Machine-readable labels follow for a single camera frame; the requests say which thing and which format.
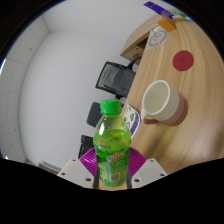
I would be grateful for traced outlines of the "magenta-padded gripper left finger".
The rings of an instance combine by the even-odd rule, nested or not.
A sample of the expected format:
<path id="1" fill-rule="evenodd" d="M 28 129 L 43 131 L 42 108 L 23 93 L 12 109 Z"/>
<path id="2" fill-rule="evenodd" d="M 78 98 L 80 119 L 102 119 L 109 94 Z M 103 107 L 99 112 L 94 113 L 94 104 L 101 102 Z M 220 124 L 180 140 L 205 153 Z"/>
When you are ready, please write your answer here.
<path id="1" fill-rule="evenodd" d="M 95 149 L 92 148 L 78 159 L 70 159 L 58 176 L 78 186 L 90 189 L 99 187 L 99 173 Z"/>

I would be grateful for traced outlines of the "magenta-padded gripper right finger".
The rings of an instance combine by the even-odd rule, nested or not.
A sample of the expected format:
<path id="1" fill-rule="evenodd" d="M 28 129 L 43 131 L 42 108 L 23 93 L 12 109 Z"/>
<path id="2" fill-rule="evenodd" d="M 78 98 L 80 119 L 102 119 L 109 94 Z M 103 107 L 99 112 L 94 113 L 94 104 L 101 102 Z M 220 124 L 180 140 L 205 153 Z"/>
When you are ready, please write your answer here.
<path id="1" fill-rule="evenodd" d="M 155 159 L 147 159 L 138 150 L 130 149 L 126 178 L 128 189 L 146 186 L 166 175 L 167 173 Z"/>

